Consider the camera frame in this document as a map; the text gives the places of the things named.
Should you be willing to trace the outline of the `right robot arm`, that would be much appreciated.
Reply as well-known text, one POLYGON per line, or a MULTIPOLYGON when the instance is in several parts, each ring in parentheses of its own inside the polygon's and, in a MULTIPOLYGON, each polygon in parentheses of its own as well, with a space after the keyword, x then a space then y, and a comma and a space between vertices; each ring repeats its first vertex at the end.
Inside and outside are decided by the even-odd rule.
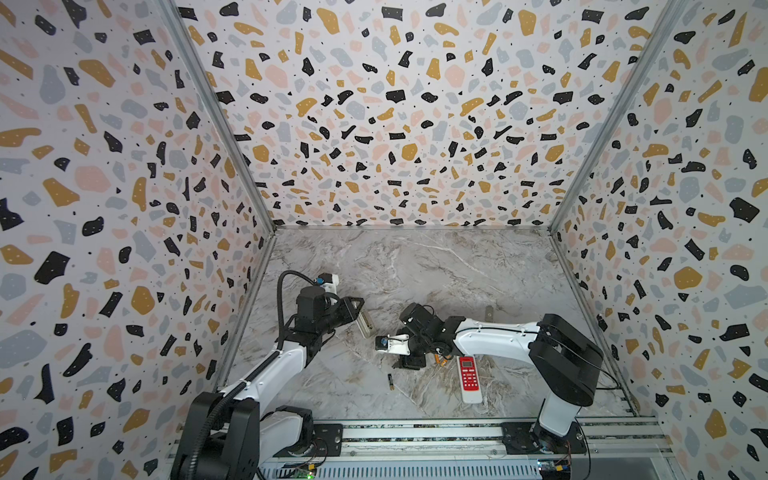
POLYGON ((454 360, 462 400, 482 402, 479 356, 521 361, 535 367, 549 388, 536 420, 506 427, 503 443, 510 454, 581 453, 586 442, 576 437, 576 417, 593 404, 604 356, 597 345, 561 316, 546 314, 538 322, 496 324, 467 317, 440 319, 412 303, 400 315, 402 328, 378 336, 375 348, 398 357, 397 368, 420 370, 427 356, 454 360))

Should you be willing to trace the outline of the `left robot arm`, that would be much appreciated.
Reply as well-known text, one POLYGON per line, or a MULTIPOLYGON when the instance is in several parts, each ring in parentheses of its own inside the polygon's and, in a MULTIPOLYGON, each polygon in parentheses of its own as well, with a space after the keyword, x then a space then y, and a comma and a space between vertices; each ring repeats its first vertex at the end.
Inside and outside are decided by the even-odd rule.
POLYGON ((194 399, 170 477, 261 479, 261 465, 275 454, 309 449, 314 429, 310 410, 267 408, 337 329, 358 320, 364 305, 361 297, 340 297, 321 286, 303 288, 296 313, 267 357, 233 384, 194 399))

